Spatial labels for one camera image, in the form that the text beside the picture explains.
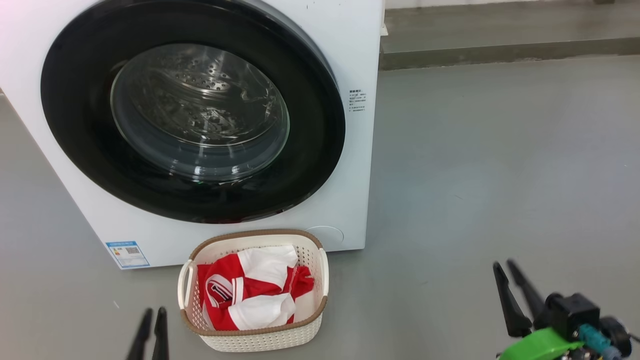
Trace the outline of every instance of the white washing machine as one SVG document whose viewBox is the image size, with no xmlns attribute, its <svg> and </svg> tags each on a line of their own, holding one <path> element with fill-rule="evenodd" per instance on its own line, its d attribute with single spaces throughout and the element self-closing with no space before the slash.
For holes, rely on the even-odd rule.
<svg viewBox="0 0 640 360">
<path fill-rule="evenodd" d="M 5 3 L 0 87 L 120 268 L 252 229 L 362 249 L 382 8 Z"/>
</svg>

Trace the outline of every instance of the laundry basket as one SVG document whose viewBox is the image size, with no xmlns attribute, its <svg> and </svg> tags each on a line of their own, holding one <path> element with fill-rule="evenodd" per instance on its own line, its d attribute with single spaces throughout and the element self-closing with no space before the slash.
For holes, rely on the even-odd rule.
<svg viewBox="0 0 640 360">
<path fill-rule="evenodd" d="M 200 309 L 198 265 L 213 263 L 244 249 L 280 245 L 293 245 L 298 253 L 298 265 L 309 267 L 315 279 L 314 314 L 304 321 L 278 327 L 243 331 L 211 330 Z M 191 253 L 178 278 L 178 305 L 182 319 L 207 345 L 224 352 L 276 350 L 309 342 L 320 329 L 328 293 L 329 265 L 326 253 L 315 236 L 300 230 L 245 231 L 211 238 Z"/>
</svg>

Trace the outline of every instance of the white handle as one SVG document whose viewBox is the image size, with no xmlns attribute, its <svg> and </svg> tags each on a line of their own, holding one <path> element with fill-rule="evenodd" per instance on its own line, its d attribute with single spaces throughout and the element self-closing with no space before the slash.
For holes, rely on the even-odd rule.
<svg viewBox="0 0 640 360">
<path fill-rule="evenodd" d="M 189 259 L 180 270 L 180 275 L 178 275 L 178 306 L 180 310 L 184 310 L 186 306 L 189 306 L 189 294 L 191 294 L 191 284 L 193 283 L 193 268 L 191 267 L 191 262 L 193 260 Z M 187 273 L 187 269 L 189 269 L 189 279 L 187 280 L 187 288 L 184 288 L 184 276 Z"/>
<path fill-rule="evenodd" d="M 324 249 L 320 249 L 320 257 L 322 258 L 323 296 L 327 296 L 329 295 L 329 259 L 326 258 Z"/>
</svg>

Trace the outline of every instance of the red fabric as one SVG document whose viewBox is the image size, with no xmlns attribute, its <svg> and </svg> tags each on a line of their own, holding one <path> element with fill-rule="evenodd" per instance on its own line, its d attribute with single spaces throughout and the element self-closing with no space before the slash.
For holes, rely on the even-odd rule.
<svg viewBox="0 0 640 360">
<path fill-rule="evenodd" d="M 228 308 L 239 294 L 233 294 L 232 281 L 244 277 L 244 270 L 237 254 L 230 254 L 213 264 L 198 265 L 198 286 L 200 288 L 200 308 L 206 311 L 216 330 L 238 330 L 229 316 Z M 258 295 L 280 295 L 290 293 L 296 298 L 313 290 L 314 279 L 306 266 L 287 268 L 284 289 L 276 284 L 244 277 L 242 299 Z M 291 316 L 287 323 L 293 323 Z"/>
</svg>

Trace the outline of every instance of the red and white jacket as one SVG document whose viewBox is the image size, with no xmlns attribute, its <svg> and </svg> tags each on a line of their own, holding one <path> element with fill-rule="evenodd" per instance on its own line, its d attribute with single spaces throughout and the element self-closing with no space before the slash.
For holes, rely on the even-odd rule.
<svg viewBox="0 0 640 360">
<path fill-rule="evenodd" d="M 198 265 L 200 307 L 212 329 L 250 330 L 302 321 L 315 311 L 314 280 L 292 245 L 246 249 Z"/>
</svg>

